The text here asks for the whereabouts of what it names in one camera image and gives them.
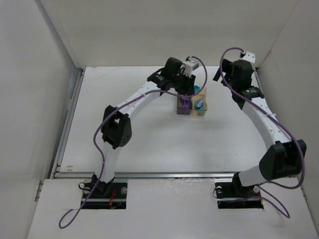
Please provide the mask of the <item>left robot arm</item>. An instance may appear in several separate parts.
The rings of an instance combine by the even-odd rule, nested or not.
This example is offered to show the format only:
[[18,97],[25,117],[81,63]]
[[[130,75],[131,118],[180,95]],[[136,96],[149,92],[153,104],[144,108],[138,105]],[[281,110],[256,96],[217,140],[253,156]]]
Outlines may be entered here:
[[102,195],[111,191],[119,152],[132,137],[133,118],[151,101],[170,89],[177,95],[194,95],[193,71],[199,62],[188,57],[184,62],[170,57],[165,66],[148,76],[147,81],[127,100],[113,107],[107,106],[103,121],[97,131],[101,132],[103,147],[97,147],[102,156],[102,168],[92,176],[93,189]]

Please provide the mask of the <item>purple printed lego brick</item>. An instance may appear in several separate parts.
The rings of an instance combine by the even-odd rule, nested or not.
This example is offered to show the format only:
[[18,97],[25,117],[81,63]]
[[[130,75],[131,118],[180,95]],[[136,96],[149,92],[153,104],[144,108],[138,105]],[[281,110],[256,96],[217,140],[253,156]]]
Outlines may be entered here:
[[191,99],[190,98],[182,98],[180,100],[180,109],[190,110],[191,109]]

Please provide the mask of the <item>orange transparent container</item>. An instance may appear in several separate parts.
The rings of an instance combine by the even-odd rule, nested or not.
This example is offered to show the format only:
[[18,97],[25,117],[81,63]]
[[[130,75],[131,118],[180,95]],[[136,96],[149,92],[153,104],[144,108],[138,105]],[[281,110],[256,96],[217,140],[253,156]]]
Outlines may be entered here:
[[207,112],[206,88],[200,91],[199,86],[194,86],[195,96],[191,98],[191,116],[203,117]]

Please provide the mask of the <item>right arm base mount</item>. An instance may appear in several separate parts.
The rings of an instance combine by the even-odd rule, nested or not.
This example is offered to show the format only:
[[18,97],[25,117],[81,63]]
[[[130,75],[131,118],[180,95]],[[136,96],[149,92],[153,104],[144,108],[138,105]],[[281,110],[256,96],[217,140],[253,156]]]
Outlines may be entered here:
[[232,182],[215,182],[213,196],[218,209],[263,209],[258,185],[235,187]]

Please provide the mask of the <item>grey transparent container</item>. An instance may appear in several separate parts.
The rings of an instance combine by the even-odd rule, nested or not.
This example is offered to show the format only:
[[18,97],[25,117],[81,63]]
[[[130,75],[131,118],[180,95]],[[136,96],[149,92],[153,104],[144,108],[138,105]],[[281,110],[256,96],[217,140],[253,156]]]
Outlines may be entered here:
[[191,98],[177,98],[176,113],[178,115],[190,115],[192,111]]

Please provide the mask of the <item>aluminium rail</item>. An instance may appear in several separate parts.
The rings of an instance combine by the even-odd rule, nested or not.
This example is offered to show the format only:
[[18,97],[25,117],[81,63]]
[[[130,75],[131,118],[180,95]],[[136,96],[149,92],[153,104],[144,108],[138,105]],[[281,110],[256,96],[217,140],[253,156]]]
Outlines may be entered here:
[[[81,179],[81,178],[91,178],[93,173],[91,172],[69,172],[62,173],[56,172],[53,175],[53,179]],[[135,178],[135,179],[181,179],[181,178],[232,178],[234,175],[233,172],[221,172],[221,173],[212,173],[212,172],[198,172],[198,173],[164,173],[164,172],[116,172],[115,178]]]

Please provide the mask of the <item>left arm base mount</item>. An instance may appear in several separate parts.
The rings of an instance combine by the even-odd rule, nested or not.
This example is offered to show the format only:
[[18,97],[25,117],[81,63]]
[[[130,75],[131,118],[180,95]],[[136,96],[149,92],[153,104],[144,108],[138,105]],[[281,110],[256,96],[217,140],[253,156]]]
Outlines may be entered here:
[[82,209],[124,210],[127,205],[127,193],[127,182],[113,182],[106,195],[96,188]]

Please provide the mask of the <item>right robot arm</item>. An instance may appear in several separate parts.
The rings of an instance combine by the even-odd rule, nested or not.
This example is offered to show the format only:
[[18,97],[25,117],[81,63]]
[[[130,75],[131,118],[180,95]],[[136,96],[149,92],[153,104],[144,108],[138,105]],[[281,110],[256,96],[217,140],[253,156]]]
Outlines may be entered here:
[[221,78],[222,84],[231,90],[232,99],[254,124],[266,146],[266,153],[256,166],[235,173],[227,184],[225,189],[232,197],[240,197],[262,183],[305,174],[306,143],[293,138],[277,121],[262,91],[252,85],[253,72],[246,60],[222,59],[213,78],[214,81]]

